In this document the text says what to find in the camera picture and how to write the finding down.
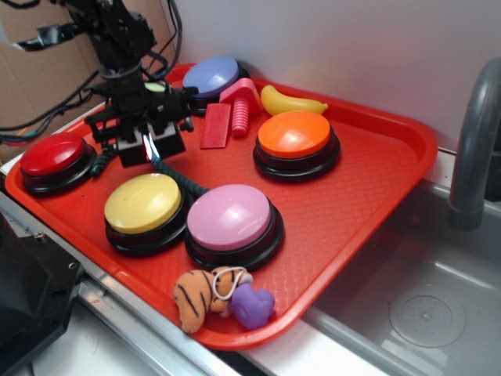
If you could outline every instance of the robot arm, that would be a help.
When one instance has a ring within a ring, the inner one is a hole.
[[[156,45],[146,20],[138,13],[130,13],[121,0],[50,2],[67,8],[74,22],[40,28],[38,37],[18,45],[27,51],[37,51],[78,34],[90,37],[104,79],[95,91],[106,97],[105,107],[85,119],[94,140],[103,149],[114,149],[125,167],[148,161],[144,135],[151,135],[161,158],[184,151],[180,128],[192,128],[187,98],[195,92],[174,90],[169,85],[164,92],[146,89],[141,59]],[[34,0],[24,5],[37,4],[38,0]],[[180,121],[184,121],[182,126],[178,125]]]

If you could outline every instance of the cardboard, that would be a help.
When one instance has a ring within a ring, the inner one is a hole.
[[[141,13],[146,18],[158,41],[153,50],[160,49],[170,38],[160,0],[124,0],[124,4],[129,11]],[[65,8],[42,0],[40,5],[26,10],[15,10],[0,3],[0,21],[9,40],[21,42],[36,37],[38,27],[66,24],[71,22],[71,18]],[[171,59],[173,49],[169,49],[164,55],[168,60]],[[145,58],[144,64],[148,63],[149,60]],[[1,44],[0,128],[23,124],[36,118],[69,96],[98,67],[99,61],[85,34],[39,52],[23,52]],[[82,107],[56,117],[44,136],[102,101],[102,97],[94,96]],[[29,146],[0,145],[0,165],[22,153],[27,147]]]

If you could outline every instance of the yellow button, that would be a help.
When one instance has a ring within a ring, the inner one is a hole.
[[[303,158],[320,151],[330,138],[330,123],[312,111],[289,111],[268,119],[259,128],[258,139],[267,154]]]
[[[167,222],[180,204],[181,191],[173,178],[163,174],[141,175],[110,195],[104,217],[120,233],[145,233]]]

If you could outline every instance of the sink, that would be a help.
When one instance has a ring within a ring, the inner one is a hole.
[[[448,196],[421,181],[303,320],[388,374],[499,374],[501,209],[460,232]]]

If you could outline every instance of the purple button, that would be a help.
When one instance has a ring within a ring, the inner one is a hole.
[[[216,56],[200,61],[182,79],[185,88],[195,87],[195,98],[215,96],[231,86],[240,73],[238,63],[230,56]]]
[[[268,228],[268,198],[242,184],[220,186],[199,198],[188,213],[193,239],[212,251],[232,251],[257,240]]]

